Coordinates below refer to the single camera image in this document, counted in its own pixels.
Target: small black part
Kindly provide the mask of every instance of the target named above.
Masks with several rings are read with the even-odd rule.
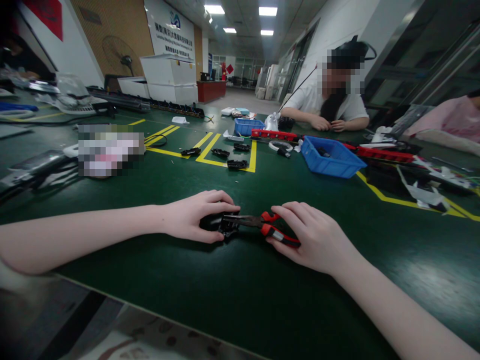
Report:
[[[292,154],[290,154],[287,150],[285,150],[284,147],[279,147],[276,153],[286,158],[290,158],[290,156],[292,156]]]
[[[278,130],[289,132],[295,124],[295,119],[287,116],[282,116],[278,119]]]
[[[233,144],[233,149],[234,150],[237,150],[237,151],[246,151],[246,152],[249,152],[250,149],[251,149],[251,146],[248,145],[248,144],[241,144],[239,142],[235,142]]]
[[[249,167],[249,163],[247,160],[228,160],[226,165],[229,169],[245,169]]]
[[[212,149],[211,152],[222,158],[228,158],[230,156],[230,153],[228,151],[219,148]]]
[[[325,150],[323,147],[317,147],[316,150],[318,151],[318,153],[323,156],[324,158],[329,158],[330,157],[330,154],[327,152],[327,150]]]
[[[187,155],[198,155],[200,154],[202,150],[199,147],[193,147],[189,150],[183,150],[180,154],[182,156],[187,156]]]
[[[233,233],[239,230],[240,224],[224,220],[225,215],[238,215],[240,211],[236,212],[221,212],[218,214],[207,215],[200,220],[200,229],[207,231],[218,231],[228,238]]]

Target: ceiling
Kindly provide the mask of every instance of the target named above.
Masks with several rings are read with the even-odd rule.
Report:
[[[208,34],[208,52],[216,55],[278,61],[327,0],[166,0]],[[224,15],[204,18],[204,4],[221,5]],[[259,6],[277,7],[276,16],[259,16]],[[235,28],[225,33],[223,28]],[[262,36],[260,30],[273,30]]]

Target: pink shirt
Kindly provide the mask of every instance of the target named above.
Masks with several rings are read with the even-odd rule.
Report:
[[[442,102],[410,126],[404,135],[435,129],[480,143],[480,110],[467,96]]]

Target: company logo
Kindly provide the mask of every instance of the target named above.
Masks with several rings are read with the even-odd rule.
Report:
[[[170,11],[170,23],[175,25],[177,29],[180,29],[180,18],[178,14],[174,14],[173,11]]]

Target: cardboard box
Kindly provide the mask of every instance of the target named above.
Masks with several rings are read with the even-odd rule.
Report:
[[[124,94],[150,99],[149,87],[144,77],[120,77],[118,84]]]
[[[156,85],[196,85],[195,63],[188,57],[154,55],[140,58],[146,82]]]
[[[152,99],[158,101],[189,106],[199,102],[197,85],[158,85],[149,83],[148,92]]]

